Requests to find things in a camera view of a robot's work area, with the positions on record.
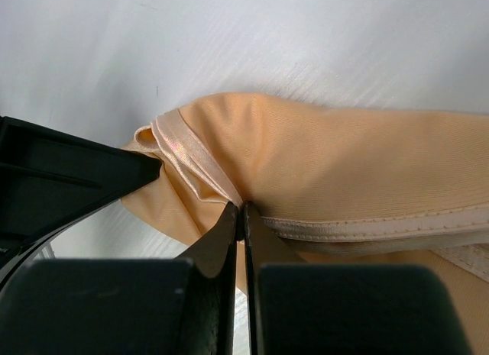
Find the garment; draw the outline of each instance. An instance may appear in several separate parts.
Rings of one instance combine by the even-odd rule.
[[[126,149],[164,162],[123,203],[165,234],[192,244],[226,202],[253,201],[308,260],[432,268],[489,349],[489,117],[228,93],[161,115]]]

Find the white surface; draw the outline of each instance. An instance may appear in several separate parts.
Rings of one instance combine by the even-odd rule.
[[[0,113],[119,146],[156,115],[223,91],[485,112],[487,3],[0,0]],[[183,249],[119,204],[53,247],[63,257]]]

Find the orange fabric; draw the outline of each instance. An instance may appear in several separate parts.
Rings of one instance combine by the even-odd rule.
[[[489,348],[489,117],[230,93],[158,117],[126,148],[164,162],[123,203],[165,234],[191,244],[227,201],[252,200],[297,250],[431,267]],[[240,247],[241,286],[243,259]]]

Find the folded fabric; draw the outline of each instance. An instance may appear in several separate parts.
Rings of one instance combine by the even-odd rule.
[[[123,199],[159,231],[192,244],[228,201],[251,200],[308,260],[431,267],[489,349],[489,117],[229,93],[159,116],[125,148],[164,162]]]

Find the peach cloth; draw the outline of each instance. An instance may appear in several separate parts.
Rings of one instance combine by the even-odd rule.
[[[122,200],[159,231],[192,244],[226,202],[252,200],[308,260],[430,267],[473,348],[489,349],[489,117],[229,93],[161,115],[125,148],[164,162]]]

